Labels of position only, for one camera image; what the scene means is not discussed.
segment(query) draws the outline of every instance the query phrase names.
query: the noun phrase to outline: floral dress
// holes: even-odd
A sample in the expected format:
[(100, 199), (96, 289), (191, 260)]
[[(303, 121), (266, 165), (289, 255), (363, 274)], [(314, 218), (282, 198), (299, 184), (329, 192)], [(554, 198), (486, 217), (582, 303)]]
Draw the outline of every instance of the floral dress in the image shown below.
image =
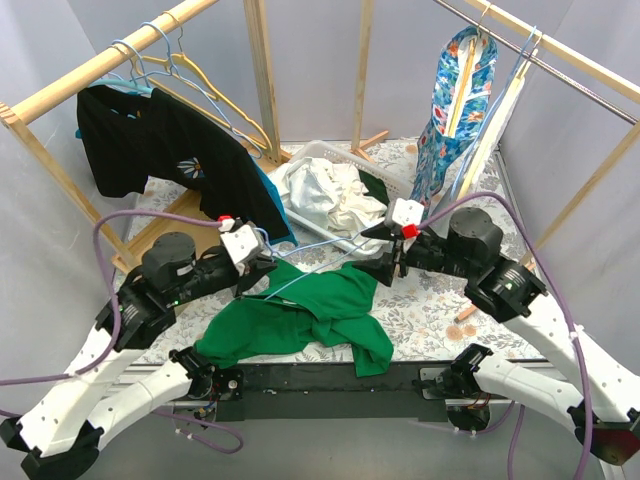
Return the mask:
[[(465, 92), (460, 89), (462, 72), (469, 55), (469, 42), (476, 39), (476, 52), (471, 79)], [(431, 118), (418, 139), (418, 163), (411, 199), (426, 207), (431, 197), (442, 189), (445, 173), (478, 135), (484, 119), (498, 50), (491, 37), (480, 34), (475, 27), (467, 27), (456, 34), (440, 54), (436, 84), (431, 97)], [(462, 99), (462, 115), (453, 137), (445, 135), (447, 120), (453, 114), (457, 95)]]

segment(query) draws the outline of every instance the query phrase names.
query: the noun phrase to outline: white cloth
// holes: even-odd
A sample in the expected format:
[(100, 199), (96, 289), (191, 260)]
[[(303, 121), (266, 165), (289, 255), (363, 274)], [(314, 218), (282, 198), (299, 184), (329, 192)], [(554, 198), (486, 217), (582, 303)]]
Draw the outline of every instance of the white cloth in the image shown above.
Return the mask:
[[(301, 158), (269, 173), (283, 205), (319, 227), (340, 237), (353, 237), (360, 230), (379, 223), (387, 207), (365, 196), (367, 187), (358, 169), (348, 163), (331, 163), (324, 158)], [(356, 239), (357, 244), (363, 239)], [(370, 253), (382, 243), (371, 240), (362, 248)]]

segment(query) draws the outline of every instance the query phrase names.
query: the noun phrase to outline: black shirt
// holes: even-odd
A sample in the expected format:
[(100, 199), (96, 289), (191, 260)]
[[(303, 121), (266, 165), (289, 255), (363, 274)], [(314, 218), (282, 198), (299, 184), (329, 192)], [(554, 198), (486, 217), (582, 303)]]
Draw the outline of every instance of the black shirt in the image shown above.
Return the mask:
[(143, 193), (149, 175), (202, 192), (200, 210), (251, 220), (271, 238), (289, 229), (247, 150), (159, 89), (151, 97), (106, 86), (78, 93), (78, 127), (99, 192)]

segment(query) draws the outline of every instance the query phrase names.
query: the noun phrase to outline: wooden frame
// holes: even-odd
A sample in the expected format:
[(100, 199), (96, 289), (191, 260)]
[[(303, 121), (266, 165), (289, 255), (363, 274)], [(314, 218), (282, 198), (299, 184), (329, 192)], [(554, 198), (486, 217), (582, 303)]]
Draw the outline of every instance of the wooden frame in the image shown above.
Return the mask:
[[(217, 1), (218, 0), (185, 0), (170, 11), (162, 13), (153, 23), (164, 32), (170, 32), (187, 20), (197, 16)], [(528, 36), (532, 31), (530, 25), (504, 10), (493, 6), (486, 0), (466, 0), (466, 2), (521, 35)], [(442, 2), (442, 5), (447, 6), (447, 8), (451, 10), (448, 4)], [(265, 2), (264, 0), (244, 0), (244, 7), (260, 101), (261, 121), (272, 146), (269, 152), (267, 152), (266, 158), (259, 162), (259, 164), (265, 170), (269, 170), (282, 161), (287, 161), (291, 158), (291, 155), (282, 152), (279, 148), (278, 115)], [(368, 140), (360, 139), (373, 13), (374, 0), (362, 0), (359, 60), (355, 87), (351, 149), (354, 153), (367, 160), (371, 159), (364, 150), (377, 142), (383, 141), (389, 134), (388, 131), (384, 131)], [(162, 37), (157, 30), (144, 26), (127, 36), (124, 40), (136, 50), (140, 51), (160, 38)], [(629, 80), (611, 72), (548, 35), (541, 36), (538, 46), (549, 50), (551, 53), (556, 54), (622, 95), (640, 103), (640, 87)], [(0, 103), (0, 122), (13, 133), (18, 141), (47, 169), (53, 179), (69, 196), (70, 200), (94, 224), (100, 219), (100, 213), (73, 183), (53, 155), (35, 137), (28, 125), (66, 99), (75, 95), (81, 89), (87, 87), (91, 82), (102, 77), (118, 65), (121, 65), (133, 55), (134, 52), (129, 51), (126, 47), (115, 45), (113, 48), (107, 48), (17, 105), (9, 107)], [(577, 208), (589, 192), (613, 169), (639, 137), (640, 126), (635, 125), (614, 148), (587, 183), (578, 191), (576, 196), (567, 204), (560, 215), (552, 222), (551, 226), (539, 240), (538, 245), (543, 245), (561, 227), (575, 208)], [(198, 197), (199, 195), (196, 192), (187, 192), (169, 206), (168, 211), (187, 214), (191, 217), (203, 217), (203, 214), (199, 211), (199, 208), (197, 208)], [(160, 219), (152, 221), (149, 226), (127, 244), (125, 244), (108, 225), (104, 225), (101, 231), (116, 251), (114, 264), (118, 268), (128, 271), (139, 263), (140, 256), (149, 248), (155, 238), (169, 229), (189, 230), (199, 250), (217, 243), (218, 240), (216, 234), (212, 234), (210, 229), (184, 226), (183, 224), (178, 225), (175, 224), (175, 222)]]
[[(465, 0), (468, 4), (485, 12), (486, 15), (498, 20), (511, 30), (518, 34), (528, 37), (533, 31), (533, 27), (501, 8), (493, 5), (486, 0)], [(564, 45), (549, 35), (541, 35), (537, 43), (539, 48), (544, 48), (550, 53), (565, 60), (576, 68), (579, 68), (586, 74), (596, 80), (611, 87), (616, 92), (625, 97), (640, 103), (640, 86), (612, 72), (590, 58), (585, 57), (581, 53), (576, 52), (572, 48)], [(640, 123), (636, 123), (633, 128), (620, 140), (613, 148), (611, 153), (607, 155), (605, 160), (600, 164), (596, 171), (589, 177), (585, 184), (580, 187), (573, 198), (564, 206), (560, 213), (553, 219), (551, 224), (545, 229), (540, 238), (536, 241), (536, 248), (541, 248), (549, 241), (549, 239), (560, 229), (571, 214), (578, 208), (582, 201), (593, 191), (593, 189), (607, 176), (607, 174), (618, 164), (624, 157), (624, 154), (638, 141), (640, 138)], [(522, 264), (528, 264), (533, 255), (527, 252), (520, 260)]]

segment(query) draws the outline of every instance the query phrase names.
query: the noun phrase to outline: green cloth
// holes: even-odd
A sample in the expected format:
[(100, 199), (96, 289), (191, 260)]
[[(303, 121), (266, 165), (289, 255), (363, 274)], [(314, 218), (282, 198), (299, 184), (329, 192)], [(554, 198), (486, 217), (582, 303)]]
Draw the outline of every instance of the green cloth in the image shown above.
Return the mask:
[(327, 347), (350, 343), (357, 376), (386, 372), (393, 345), (367, 315), (377, 282), (346, 263), (340, 270), (312, 273), (265, 300), (302, 274), (278, 260), (269, 288), (227, 305), (195, 343), (196, 351), (227, 368), (254, 355), (296, 353), (313, 341)]
[(387, 186), (384, 182), (364, 170), (358, 170), (358, 175), (360, 176), (360, 181), (364, 183), (364, 186), (369, 190), (368, 193), (365, 193), (365, 196), (373, 197), (388, 207), (390, 203), (389, 193), (387, 192)]

